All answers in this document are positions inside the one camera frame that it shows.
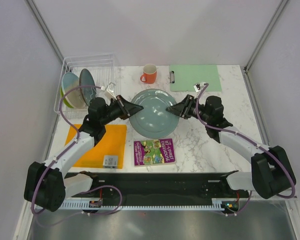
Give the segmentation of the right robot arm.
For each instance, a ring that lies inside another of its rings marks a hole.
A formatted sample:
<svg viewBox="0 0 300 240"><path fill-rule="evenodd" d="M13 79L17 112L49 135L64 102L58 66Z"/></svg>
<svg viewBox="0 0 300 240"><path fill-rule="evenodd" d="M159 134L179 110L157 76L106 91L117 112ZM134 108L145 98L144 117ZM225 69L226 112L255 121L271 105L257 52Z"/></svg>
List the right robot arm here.
<svg viewBox="0 0 300 240"><path fill-rule="evenodd" d="M209 96L204 104L192 95L166 110L183 119L198 119L208 136L227 146L246 159L249 172L231 171L222 175L219 191L225 197L237 190L255 191L264 199L278 196L293 198L296 194L296 177L286 151L280 146L270 147L247 137L224 117L224 106L218 96Z"/></svg>

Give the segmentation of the large teal plate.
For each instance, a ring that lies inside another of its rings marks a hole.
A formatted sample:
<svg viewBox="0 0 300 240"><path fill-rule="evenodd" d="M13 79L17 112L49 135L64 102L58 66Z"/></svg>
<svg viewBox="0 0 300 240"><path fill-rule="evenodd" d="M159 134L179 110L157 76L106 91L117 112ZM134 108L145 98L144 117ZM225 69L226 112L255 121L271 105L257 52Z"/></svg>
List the large teal plate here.
<svg viewBox="0 0 300 240"><path fill-rule="evenodd" d="M132 128L143 137L161 139L177 128L179 117L167 111L177 103L169 93L150 88L136 94L131 102L143 107L129 118Z"/></svg>

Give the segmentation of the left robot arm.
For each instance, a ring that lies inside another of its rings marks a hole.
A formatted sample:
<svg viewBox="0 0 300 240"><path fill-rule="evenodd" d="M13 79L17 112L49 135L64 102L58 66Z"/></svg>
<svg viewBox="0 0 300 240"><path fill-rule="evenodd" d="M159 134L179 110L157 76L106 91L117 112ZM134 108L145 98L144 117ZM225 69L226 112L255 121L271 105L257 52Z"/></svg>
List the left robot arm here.
<svg viewBox="0 0 300 240"><path fill-rule="evenodd" d="M73 165L92 150L106 133L106 125L120 118L126 120L143 110L143 106L125 100L121 95L110 104L101 97L90 101L88 113L76 136L58 153L43 163L33 162L27 172L24 199L31 203L31 211L37 214L35 206L55 212L65 199L85 193L96 196L100 185L87 173L66 177Z"/></svg>

